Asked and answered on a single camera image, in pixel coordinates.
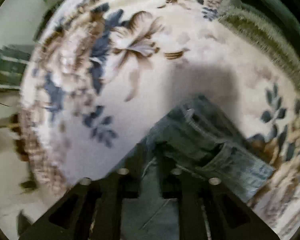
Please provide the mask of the grey green folded garment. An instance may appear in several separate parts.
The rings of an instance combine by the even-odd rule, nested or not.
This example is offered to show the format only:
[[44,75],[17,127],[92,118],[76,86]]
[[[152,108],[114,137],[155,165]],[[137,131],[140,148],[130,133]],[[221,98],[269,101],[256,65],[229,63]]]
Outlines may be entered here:
[[231,0],[221,2],[218,22],[269,57],[300,94],[300,57],[274,22],[251,7],[234,5]]

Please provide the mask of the floral bed blanket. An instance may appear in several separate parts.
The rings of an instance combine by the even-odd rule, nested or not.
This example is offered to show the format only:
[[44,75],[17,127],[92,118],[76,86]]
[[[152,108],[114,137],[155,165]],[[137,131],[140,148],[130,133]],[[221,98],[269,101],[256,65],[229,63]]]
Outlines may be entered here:
[[59,201],[106,177],[174,107],[204,96],[274,169],[247,206],[279,239],[300,239],[300,94],[218,22],[222,1],[65,0],[21,84],[19,144],[38,183]]

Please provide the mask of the green storage rack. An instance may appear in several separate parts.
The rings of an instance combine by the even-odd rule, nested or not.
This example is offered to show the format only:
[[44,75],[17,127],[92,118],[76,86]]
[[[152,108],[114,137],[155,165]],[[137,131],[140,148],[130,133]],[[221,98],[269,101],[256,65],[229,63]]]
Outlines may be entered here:
[[19,89],[34,45],[9,44],[0,48],[0,89]]

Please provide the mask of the light blue denim shorts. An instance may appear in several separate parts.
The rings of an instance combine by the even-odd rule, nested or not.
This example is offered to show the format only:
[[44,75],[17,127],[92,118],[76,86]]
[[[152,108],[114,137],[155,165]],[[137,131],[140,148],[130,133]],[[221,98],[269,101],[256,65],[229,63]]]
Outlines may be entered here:
[[124,202],[124,239],[179,239],[177,201],[163,198],[160,191],[156,158],[160,142],[172,147],[168,156],[183,171],[203,180],[217,179],[246,206],[274,170],[206,97],[188,100],[159,120],[141,141],[146,147],[143,192],[138,200]]

